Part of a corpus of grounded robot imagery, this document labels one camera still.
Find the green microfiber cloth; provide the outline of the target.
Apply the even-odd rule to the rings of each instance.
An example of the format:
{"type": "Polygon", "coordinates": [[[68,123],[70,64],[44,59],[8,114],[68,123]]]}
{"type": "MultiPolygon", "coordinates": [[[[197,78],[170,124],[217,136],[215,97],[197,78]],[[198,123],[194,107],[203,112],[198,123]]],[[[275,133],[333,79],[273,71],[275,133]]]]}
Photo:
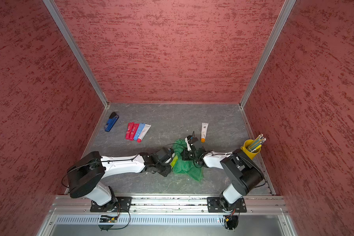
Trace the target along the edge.
{"type": "Polygon", "coordinates": [[[173,143],[172,149],[174,150],[174,155],[178,155],[179,159],[174,168],[172,168],[172,171],[177,175],[188,175],[193,180],[200,182],[204,178],[202,168],[195,167],[193,161],[184,161],[182,159],[181,154],[186,147],[185,140],[182,139],[177,139],[173,143]]]}

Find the lime green toothpaste tube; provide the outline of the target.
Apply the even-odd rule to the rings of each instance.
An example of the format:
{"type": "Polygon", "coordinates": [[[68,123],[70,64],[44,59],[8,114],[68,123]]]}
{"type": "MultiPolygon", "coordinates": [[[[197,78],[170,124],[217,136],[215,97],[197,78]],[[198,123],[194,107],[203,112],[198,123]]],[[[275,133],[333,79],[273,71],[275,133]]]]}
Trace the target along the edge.
{"type": "Polygon", "coordinates": [[[178,159],[179,159],[179,156],[178,156],[178,155],[175,155],[175,156],[173,157],[173,159],[172,159],[172,161],[171,161],[171,163],[170,163],[170,166],[171,166],[172,168],[174,168],[174,166],[176,165],[178,159]]]}

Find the white tube pink cap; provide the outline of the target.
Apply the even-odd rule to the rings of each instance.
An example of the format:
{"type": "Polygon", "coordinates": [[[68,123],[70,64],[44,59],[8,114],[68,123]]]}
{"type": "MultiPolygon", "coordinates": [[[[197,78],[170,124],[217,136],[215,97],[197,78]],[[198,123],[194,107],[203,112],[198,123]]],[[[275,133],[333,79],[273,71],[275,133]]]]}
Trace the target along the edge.
{"type": "Polygon", "coordinates": [[[137,142],[141,143],[142,140],[144,139],[145,135],[147,134],[147,132],[149,131],[149,129],[151,128],[151,125],[148,124],[144,124],[138,138],[137,138],[137,142]]]}

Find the blue toothpaste tube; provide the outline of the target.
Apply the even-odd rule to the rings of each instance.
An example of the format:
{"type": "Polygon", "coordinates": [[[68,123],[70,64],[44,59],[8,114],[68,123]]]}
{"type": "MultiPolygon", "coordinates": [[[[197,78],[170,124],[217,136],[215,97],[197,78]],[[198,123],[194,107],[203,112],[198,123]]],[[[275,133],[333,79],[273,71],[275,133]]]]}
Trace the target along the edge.
{"type": "Polygon", "coordinates": [[[142,132],[144,126],[145,126],[144,123],[140,123],[140,124],[138,125],[138,128],[137,128],[137,130],[136,130],[136,133],[135,133],[135,135],[134,135],[134,140],[135,140],[135,141],[138,140],[138,138],[139,138],[139,136],[140,136],[140,134],[141,134],[141,132],[142,132]]]}

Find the pink toothpaste tube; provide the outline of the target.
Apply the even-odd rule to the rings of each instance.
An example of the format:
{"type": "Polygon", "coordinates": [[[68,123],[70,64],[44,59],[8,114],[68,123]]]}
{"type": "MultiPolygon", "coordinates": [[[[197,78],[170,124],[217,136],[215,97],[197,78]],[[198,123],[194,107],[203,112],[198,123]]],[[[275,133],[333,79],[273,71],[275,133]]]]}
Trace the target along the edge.
{"type": "Polygon", "coordinates": [[[140,124],[133,124],[132,130],[131,130],[130,136],[129,136],[129,139],[130,139],[131,141],[134,140],[135,134],[136,134],[136,132],[137,132],[137,130],[138,130],[139,125],[140,125],[140,124]]]}
{"type": "Polygon", "coordinates": [[[130,139],[130,135],[133,129],[134,123],[129,123],[127,126],[127,131],[126,131],[126,135],[125,135],[125,139],[129,140],[130,139]]]}

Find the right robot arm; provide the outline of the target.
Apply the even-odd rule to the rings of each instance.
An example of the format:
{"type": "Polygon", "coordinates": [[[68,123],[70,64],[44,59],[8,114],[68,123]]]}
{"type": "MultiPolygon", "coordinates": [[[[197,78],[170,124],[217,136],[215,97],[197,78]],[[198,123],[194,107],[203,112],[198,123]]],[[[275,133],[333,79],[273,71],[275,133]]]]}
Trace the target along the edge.
{"type": "Polygon", "coordinates": [[[184,140],[186,145],[182,157],[193,161],[198,168],[222,169],[230,180],[229,186],[220,194],[218,205],[226,212],[233,211],[251,190],[258,187],[265,176],[253,161],[261,145],[247,140],[241,148],[229,153],[206,151],[198,138],[191,135],[184,140]]]}

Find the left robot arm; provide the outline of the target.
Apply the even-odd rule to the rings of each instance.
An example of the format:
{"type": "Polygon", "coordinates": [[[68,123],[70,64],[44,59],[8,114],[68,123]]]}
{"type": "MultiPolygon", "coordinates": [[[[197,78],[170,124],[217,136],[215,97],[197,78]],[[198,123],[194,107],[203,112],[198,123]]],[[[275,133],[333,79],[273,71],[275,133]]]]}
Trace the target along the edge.
{"type": "Polygon", "coordinates": [[[112,187],[104,185],[101,180],[110,176],[126,173],[158,173],[164,177],[172,171],[174,151],[163,147],[149,154],[141,152],[134,156],[108,157],[92,151],[70,166],[66,175],[69,195],[73,199],[91,200],[92,212],[108,212],[120,207],[112,187]]]}

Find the white tube orange cap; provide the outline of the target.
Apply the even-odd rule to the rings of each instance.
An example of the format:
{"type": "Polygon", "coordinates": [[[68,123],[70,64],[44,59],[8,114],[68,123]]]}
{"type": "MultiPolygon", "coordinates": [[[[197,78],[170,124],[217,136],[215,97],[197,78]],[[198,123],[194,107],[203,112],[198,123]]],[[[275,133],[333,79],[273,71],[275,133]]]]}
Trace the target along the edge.
{"type": "Polygon", "coordinates": [[[202,123],[201,128],[201,142],[204,143],[207,138],[208,123],[202,123]]]}

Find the yellow cup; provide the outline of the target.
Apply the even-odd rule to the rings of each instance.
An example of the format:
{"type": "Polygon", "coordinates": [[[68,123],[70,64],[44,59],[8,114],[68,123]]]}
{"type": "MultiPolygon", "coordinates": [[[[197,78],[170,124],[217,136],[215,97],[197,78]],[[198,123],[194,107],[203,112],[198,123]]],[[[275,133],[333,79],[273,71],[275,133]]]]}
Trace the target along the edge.
{"type": "Polygon", "coordinates": [[[241,150],[251,159],[253,160],[261,151],[262,145],[259,144],[255,146],[254,140],[247,140],[244,142],[241,150]]]}

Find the blue stapler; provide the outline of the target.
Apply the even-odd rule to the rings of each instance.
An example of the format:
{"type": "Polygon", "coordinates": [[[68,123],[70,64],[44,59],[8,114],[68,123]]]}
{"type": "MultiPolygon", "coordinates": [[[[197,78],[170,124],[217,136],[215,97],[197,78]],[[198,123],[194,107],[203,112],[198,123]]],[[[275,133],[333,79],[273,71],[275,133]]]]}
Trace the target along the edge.
{"type": "Polygon", "coordinates": [[[119,119],[119,115],[116,112],[112,112],[105,127],[104,127],[104,131],[105,132],[110,132],[111,129],[113,128],[113,126],[116,124],[116,122],[119,119]]]}

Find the pencils in cup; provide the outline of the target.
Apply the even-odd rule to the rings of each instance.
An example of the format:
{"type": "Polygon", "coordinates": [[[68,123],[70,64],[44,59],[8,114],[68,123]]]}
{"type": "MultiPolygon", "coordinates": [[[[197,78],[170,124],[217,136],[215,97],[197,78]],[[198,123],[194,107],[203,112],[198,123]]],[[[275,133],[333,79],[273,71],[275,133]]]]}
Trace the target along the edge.
{"type": "Polygon", "coordinates": [[[247,150],[250,152],[255,152],[259,149],[262,144],[266,141],[266,137],[263,134],[260,134],[248,147],[247,150]]]}

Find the right corner aluminium profile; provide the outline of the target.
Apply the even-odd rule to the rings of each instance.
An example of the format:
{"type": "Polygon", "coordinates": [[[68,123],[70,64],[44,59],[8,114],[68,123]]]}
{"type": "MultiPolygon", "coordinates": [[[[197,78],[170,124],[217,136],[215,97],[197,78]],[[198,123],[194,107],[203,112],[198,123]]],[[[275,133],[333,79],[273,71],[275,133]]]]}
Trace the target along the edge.
{"type": "Polygon", "coordinates": [[[280,36],[285,23],[294,7],[296,3],[296,0],[286,0],[282,6],[282,9],[277,17],[277,20],[273,26],[273,29],[270,33],[270,36],[266,42],[266,45],[264,47],[264,50],[261,54],[261,57],[259,59],[259,62],[255,68],[255,71],[250,79],[250,82],[245,90],[245,93],[240,101],[240,109],[244,110],[246,103],[256,85],[256,82],[264,68],[264,66],[266,65],[266,62],[274,48],[275,43],[277,42],[278,37],[280,36]]]}

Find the left corner aluminium profile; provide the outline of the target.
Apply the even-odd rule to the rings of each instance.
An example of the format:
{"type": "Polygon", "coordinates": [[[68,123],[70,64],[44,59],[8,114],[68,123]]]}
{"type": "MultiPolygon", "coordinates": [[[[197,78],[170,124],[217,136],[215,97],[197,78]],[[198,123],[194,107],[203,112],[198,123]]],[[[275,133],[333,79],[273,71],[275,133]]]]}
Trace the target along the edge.
{"type": "Polygon", "coordinates": [[[86,77],[88,78],[89,82],[91,83],[93,89],[95,90],[96,94],[100,98],[103,106],[105,109],[109,107],[109,101],[105,96],[104,92],[102,91],[96,77],[94,76],[91,68],[89,67],[88,62],[86,61],[83,53],[81,52],[80,48],[78,47],[70,29],[68,28],[65,20],[63,19],[55,1],[51,0],[43,0],[47,10],[49,11],[51,17],[53,18],[54,22],[56,23],[57,27],[59,28],[60,32],[62,33],[64,39],[66,40],[67,44],[69,45],[72,53],[74,54],[76,60],[78,61],[79,65],[81,66],[82,70],[84,71],[86,77]]]}

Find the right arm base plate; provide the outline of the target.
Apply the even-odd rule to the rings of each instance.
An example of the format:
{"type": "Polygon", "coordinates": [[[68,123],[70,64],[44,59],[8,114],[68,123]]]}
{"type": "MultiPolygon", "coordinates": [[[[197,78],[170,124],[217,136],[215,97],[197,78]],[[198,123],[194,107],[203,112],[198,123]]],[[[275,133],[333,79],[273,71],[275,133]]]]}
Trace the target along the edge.
{"type": "Polygon", "coordinates": [[[234,203],[228,203],[224,197],[208,197],[207,208],[209,213],[237,212],[246,213],[247,208],[244,198],[239,198],[234,203]]]}

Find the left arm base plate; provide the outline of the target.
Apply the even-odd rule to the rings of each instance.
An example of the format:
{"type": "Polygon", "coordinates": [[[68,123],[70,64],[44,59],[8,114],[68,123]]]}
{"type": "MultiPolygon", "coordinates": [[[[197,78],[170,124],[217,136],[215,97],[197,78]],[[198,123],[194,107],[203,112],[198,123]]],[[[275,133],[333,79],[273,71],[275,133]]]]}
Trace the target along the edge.
{"type": "Polygon", "coordinates": [[[90,212],[118,212],[128,211],[130,209],[132,197],[115,197],[108,203],[99,206],[98,203],[92,201],[90,212]]]}

